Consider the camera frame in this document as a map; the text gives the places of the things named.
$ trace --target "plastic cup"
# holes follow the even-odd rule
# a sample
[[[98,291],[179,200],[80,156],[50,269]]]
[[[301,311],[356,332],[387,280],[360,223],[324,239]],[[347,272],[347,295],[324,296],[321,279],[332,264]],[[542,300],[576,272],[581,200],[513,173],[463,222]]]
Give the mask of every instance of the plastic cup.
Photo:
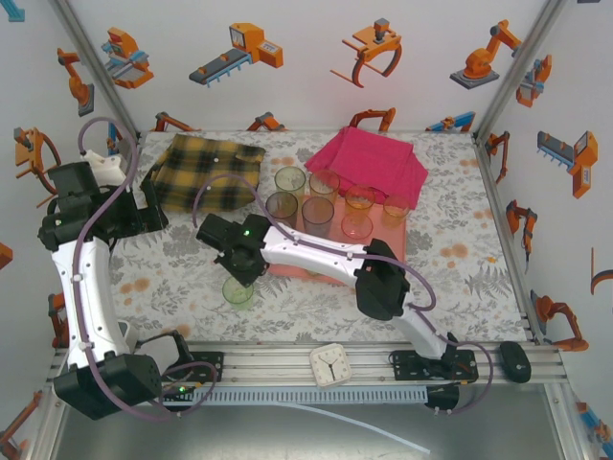
[[[352,240],[365,240],[373,233],[373,221],[364,213],[351,213],[343,217],[341,229]]]
[[[310,195],[325,198],[332,204],[336,202],[336,196],[338,196],[338,189],[340,186],[340,177],[336,172],[330,170],[314,172],[308,179]]]
[[[334,205],[325,198],[312,196],[303,204],[303,223],[309,235],[327,238],[333,217]]]
[[[276,192],[266,200],[266,210],[277,222],[296,229],[298,199],[290,192]]]
[[[367,185],[353,185],[345,193],[345,203],[346,214],[368,214],[375,204],[375,192]]]
[[[281,168],[275,174],[275,186],[277,192],[289,192],[296,196],[298,202],[302,202],[305,195],[305,184],[307,177],[305,172],[295,166]]]
[[[389,195],[383,202],[381,222],[387,228],[396,228],[402,224],[411,211],[409,200],[404,196]]]
[[[223,298],[237,310],[249,310],[253,307],[253,285],[245,287],[233,276],[228,278],[221,288]]]

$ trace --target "magenta towel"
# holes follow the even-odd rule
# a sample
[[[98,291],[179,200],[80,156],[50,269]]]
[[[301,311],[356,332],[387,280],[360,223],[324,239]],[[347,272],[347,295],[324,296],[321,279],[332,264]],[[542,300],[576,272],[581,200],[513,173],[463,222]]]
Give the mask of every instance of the magenta towel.
[[[332,170],[341,178],[340,195],[354,184],[375,189],[376,202],[388,195],[405,196],[416,209],[423,182],[428,176],[413,153],[413,144],[363,131],[342,128],[305,163],[313,172]]]

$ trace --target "white alarm clock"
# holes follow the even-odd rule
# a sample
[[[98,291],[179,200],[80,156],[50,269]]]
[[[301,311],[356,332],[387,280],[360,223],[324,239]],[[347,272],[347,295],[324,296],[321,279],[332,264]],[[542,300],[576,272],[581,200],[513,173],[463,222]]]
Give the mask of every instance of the white alarm clock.
[[[345,349],[338,343],[316,348],[310,352],[309,360],[317,386],[322,388],[340,385],[352,377]]]

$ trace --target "plaid cloth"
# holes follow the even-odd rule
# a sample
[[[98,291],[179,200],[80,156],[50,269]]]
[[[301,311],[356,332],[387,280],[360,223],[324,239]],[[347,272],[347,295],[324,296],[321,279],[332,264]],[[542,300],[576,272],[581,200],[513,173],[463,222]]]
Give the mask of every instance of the plaid cloth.
[[[236,174],[257,188],[265,152],[261,147],[177,134],[145,180],[151,180],[165,210],[190,213],[200,187],[216,175]],[[209,213],[232,211],[253,200],[242,182],[224,177],[204,192],[198,208]]]

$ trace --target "orange tray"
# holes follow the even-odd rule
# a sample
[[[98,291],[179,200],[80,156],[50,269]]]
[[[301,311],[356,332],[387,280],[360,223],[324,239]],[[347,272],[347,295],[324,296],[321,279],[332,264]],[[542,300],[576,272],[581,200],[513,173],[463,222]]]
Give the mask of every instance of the orange tray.
[[[332,218],[332,227],[329,230],[328,239],[335,242],[347,242],[351,244],[369,244],[371,239],[377,238],[378,240],[387,242],[396,255],[396,258],[401,262],[405,262],[406,219],[403,220],[398,227],[388,228],[381,222],[381,218],[383,217],[384,213],[385,211],[383,211],[383,206],[380,204],[375,204],[368,215],[373,221],[373,233],[371,233],[367,239],[354,240],[346,236],[341,229],[341,221],[345,216],[345,198],[336,198],[336,203],[334,204],[334,217]],[[296,230],[300,232],[305,231],[302,214],[298,216]],[[291,265],[272,264],[268,268],[268,272],[272,273],[273,275],[303,278],[305,280],[321,281],[323,283],[332,283],[335,285],[343,284],[334,278],[330,278],[330,276],[314,275],[303,268]]]

